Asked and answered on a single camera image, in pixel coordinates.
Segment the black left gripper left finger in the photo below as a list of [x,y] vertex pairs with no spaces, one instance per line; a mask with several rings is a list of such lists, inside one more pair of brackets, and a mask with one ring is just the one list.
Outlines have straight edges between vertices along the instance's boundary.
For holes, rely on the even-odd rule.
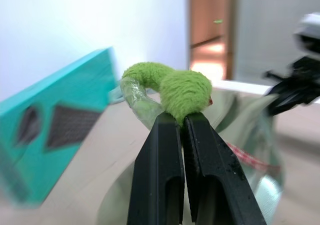
[[179,126],[158,115],[134,161],[126,225],[181,225],[184,192]]

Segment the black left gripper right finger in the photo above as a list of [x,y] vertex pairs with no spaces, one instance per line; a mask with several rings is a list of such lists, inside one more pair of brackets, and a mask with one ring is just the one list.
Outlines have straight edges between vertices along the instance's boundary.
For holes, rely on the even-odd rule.
[[203,114],[184,120],[183,155],[195,225],[267,225],[239,160]]

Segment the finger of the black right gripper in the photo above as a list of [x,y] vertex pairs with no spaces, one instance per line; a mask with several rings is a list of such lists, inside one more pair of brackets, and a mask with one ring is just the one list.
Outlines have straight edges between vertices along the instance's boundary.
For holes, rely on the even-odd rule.
[[267,106],[269,116],[291,110],[303,102],[304,86],[293,82],[279,82],[265,96],[275,95],[275,100]]

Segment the clear plastic bag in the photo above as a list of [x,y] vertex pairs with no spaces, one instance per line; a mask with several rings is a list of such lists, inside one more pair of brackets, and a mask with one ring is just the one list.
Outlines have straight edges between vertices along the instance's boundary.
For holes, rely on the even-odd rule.
[[[228,143],[269,165],[278,174],[259,171],[240,162],[267,225],[273,218],[284,189],[284,169],[267,107],[275,95],[255,97],[231,90],[213,90],[214,104],[203,114]],[[134,164],[129,164],[111,185],[99,207],[96,225],[126,225]]]

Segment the green plush keychain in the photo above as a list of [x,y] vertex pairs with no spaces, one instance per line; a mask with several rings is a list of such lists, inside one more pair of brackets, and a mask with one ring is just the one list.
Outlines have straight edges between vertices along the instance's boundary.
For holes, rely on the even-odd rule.
[[158,62],[130,66],[119,86],[124,100],[147,129],[162,113],[170,114],[183,126],[188,115],[202,112],[213,103],[212,83],[202,73]]

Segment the red white checked ribbon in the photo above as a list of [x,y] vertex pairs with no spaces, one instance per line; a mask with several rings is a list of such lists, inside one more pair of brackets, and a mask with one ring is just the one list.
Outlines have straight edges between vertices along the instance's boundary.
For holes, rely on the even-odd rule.
[[261,172],[271,172],[274,174],[278,174],[281,171],[281,167],[279,165],[267,164],[229,142],[226,142],[226,144],[232,150],[232,152],[237,156],[240,162],[244,163],[247,166],[252,167],[255,170],[258,170]]

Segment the brown wooden door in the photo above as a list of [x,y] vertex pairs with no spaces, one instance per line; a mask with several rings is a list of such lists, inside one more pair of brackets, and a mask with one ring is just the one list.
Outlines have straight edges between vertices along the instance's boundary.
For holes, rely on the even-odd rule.
[[234,75],[237,0],[189,0],[190,70],[213,83]]

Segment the teal cardboard box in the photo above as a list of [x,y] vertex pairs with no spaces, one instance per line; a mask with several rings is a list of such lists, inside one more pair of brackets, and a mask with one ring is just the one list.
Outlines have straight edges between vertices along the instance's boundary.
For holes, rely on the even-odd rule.
[[110,100],[114,49],[93,51],[0,102],[0,192],[45,201]]

